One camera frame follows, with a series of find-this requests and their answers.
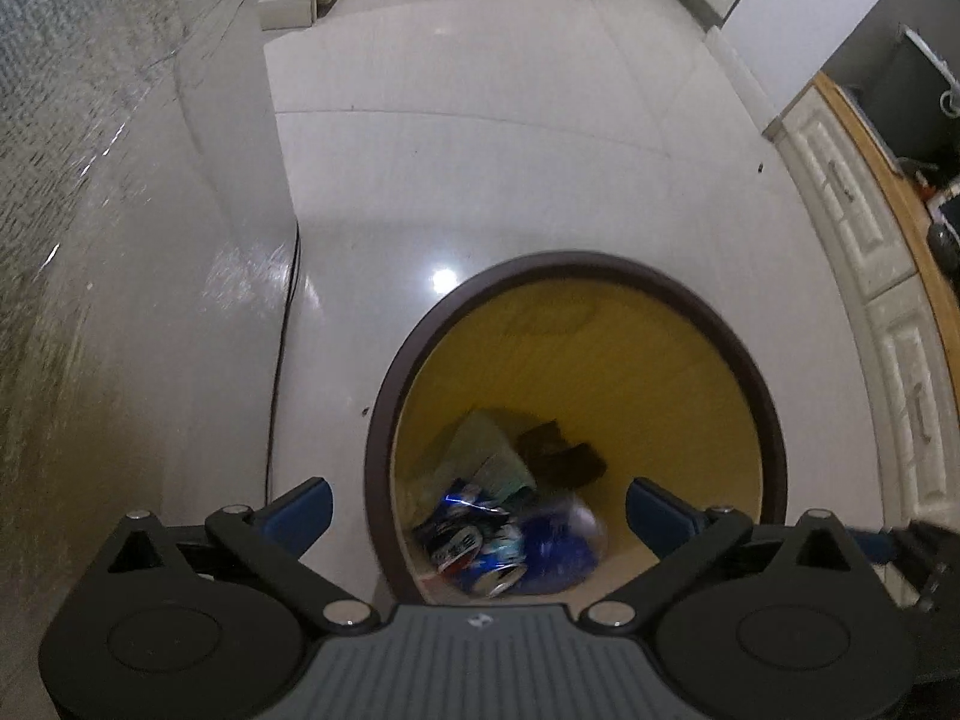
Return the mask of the teal clear plastic bag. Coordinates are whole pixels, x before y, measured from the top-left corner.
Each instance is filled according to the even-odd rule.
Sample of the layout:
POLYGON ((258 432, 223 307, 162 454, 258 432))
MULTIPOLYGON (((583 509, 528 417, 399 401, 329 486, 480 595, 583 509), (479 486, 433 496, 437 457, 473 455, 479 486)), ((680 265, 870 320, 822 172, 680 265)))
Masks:
POLYGON ((472 411, 462 421, 436 468, 441 489, 462 479, 498 502, 534 491, 535 479, 512 447, 508 434, 485 411, 472 411))

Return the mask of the brown round trash bin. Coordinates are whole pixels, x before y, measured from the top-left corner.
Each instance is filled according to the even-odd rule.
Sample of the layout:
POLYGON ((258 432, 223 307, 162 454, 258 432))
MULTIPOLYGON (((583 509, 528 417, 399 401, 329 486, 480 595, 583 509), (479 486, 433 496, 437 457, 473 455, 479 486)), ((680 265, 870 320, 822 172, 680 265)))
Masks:
POLYGON ((509 440, 553 424, 604 474, 581 499, 604 525, 601 562, 558 593, 579 611, 654 564, 631 533, 626 493, 649 478, 697 507, 781 523, 786 449, 775 405, 736 333, 697 294, 649 266, 592 252, 496 265, 436 304, 387 369, 364 456, 368 528, 402 603, 459 605, 413 528, 472 468, 449 454, 488 416, 509 440))

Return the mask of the blue purple snack bag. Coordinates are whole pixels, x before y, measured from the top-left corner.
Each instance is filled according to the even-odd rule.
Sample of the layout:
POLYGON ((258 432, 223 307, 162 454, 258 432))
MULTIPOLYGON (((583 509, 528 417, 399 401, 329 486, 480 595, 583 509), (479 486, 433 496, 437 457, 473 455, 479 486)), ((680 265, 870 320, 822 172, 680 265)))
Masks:
POLYGON ((519 518, 524 541, 518 595, 555 595, 578 587, 604 557, 607 528, 578 496, 558 497, 519 518))

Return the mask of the crushed blue soda can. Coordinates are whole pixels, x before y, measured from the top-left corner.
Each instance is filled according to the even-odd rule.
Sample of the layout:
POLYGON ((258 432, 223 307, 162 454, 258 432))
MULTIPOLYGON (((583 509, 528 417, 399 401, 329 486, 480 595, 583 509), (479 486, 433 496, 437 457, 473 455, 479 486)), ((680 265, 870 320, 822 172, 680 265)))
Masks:
POLYGON ((457 478, 412 530, 433 569, 466 595, 496 598, 527 572, 524 534, 482 486, 457 478))

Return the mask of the wooden low cabinet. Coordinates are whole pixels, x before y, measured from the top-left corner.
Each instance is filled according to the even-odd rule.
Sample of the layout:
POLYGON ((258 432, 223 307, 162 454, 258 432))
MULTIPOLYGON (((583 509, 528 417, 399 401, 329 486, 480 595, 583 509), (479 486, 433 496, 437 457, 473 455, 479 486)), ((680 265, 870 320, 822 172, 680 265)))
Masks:
POLYGON ((958 298, 926 242, 926 207, 825 73, 782 114, 773 143, 850 319, 885 520, 957 527, 958 298))

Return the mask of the dark waste bin white liner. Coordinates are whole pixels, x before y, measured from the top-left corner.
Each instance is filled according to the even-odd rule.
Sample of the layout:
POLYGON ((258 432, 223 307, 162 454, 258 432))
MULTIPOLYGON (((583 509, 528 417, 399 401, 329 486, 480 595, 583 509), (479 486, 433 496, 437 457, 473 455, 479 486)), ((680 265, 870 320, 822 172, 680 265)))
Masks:
POLYGON ((958 76, 913 28, 901 28, 861 107, 897 160, 942 179, 957 174, 958 76))

